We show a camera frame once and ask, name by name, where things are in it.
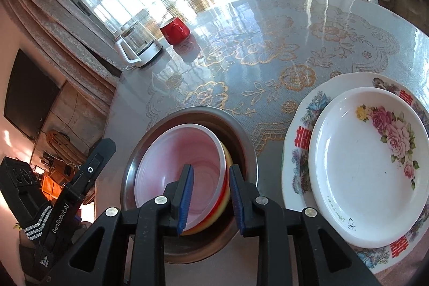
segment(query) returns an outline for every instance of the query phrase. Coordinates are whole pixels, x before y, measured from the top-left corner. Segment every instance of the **glass kettle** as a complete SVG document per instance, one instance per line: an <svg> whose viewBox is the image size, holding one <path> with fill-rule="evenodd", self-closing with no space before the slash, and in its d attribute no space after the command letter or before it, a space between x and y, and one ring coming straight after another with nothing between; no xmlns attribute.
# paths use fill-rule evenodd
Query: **glass kettle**
<svg viewBox="0 0 429 286"><path fill-rule="evenodd" d="M116 38L114 46L126 64L137 67L148 63L162 49L162 45L140 21L124 30Z"/></svg>

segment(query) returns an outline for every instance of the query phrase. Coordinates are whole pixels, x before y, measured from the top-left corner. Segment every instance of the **white plate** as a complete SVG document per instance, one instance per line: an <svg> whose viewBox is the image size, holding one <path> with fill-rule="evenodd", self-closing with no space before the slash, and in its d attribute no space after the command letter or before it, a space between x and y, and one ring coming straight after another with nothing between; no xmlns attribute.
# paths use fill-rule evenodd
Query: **white plate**
<svg viewBox="0 0 429 286"><path fill-rule="evenodd" d="M373 87L348 90L320 114L308 152L320 212L352 245L402 237L428 198L429 139L404 100Z"/></svg>
<svg viewBox="0 0 429 286"><path fill-rule="evenodd" d="M404 98L413 107L428 132L429 113L407 88L394 80L375 73L357 72L339 75L321 84L303 99L284 139L282 193L285 207L296 211L302 211L307 206L317 208L308 174L308 151L301 148L305 148L307 141L304 137L297 138L299 127L311 132L321 111L332 99L358 87L379 87ZM377 249L352 248L371 272L381 272L411 252L428 229L428 218L429 202L426 202L417 222L398 241Z"/></svg>

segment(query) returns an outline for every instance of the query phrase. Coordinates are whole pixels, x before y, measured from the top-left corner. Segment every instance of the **beige curtain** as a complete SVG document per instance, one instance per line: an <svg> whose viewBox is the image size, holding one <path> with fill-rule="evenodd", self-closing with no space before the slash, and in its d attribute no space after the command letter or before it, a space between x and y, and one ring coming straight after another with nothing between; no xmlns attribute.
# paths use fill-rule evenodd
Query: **beige curtain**
<svg viewBox="0 0 429 286"><path fill-rule="evenodd" d="M113 41L70 0L0 2L41 55L96 109L107 115L117 77L104 66L124 69Z"/></svg>

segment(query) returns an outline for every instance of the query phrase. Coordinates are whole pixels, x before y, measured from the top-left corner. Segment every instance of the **screw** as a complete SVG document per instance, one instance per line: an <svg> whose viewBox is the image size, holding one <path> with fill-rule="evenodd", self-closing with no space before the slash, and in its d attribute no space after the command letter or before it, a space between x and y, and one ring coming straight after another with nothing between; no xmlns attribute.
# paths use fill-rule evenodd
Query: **screw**
<svg viewBox="0 0 429 286"><path fill-rule="evenodd" d="M314 208L306 208L304 211L305 215L308 217L316 217L317 211Z"/></svg>
<svg viewBox="0 0 429 286"><path fill-rule="evenodd" d="M157 203L158 205L165 204L167 201L168 199L165 196L157 196L155 198L155 203Z"/></svg>
<svg viewBox="0 0 429 286"><path fill-rule="evenodd" d="M261 204L261 205L267 205L268 204L268 199L265 196L258 196L255 199L257 204Z"/></svg>
<svg viewBox="0 0 429 286"><path fill-rule="evenodd" d="M115 207L109 207L106 210L106 216L113 217L115 215L117 215L117 208L115 208Z"/></svg>

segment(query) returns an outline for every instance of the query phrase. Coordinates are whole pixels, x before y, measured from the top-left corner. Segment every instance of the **red mug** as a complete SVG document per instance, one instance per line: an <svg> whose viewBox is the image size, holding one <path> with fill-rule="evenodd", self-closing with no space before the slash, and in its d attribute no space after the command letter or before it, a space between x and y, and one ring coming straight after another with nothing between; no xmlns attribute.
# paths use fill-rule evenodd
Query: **red mug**
<svg viewBox="0 0 429 286"><path fill-rule="evenodd" d="M190 34L189 28L178 17L165 22L160 28L161 33L171 45L177 45L188 38Z"/></svg>

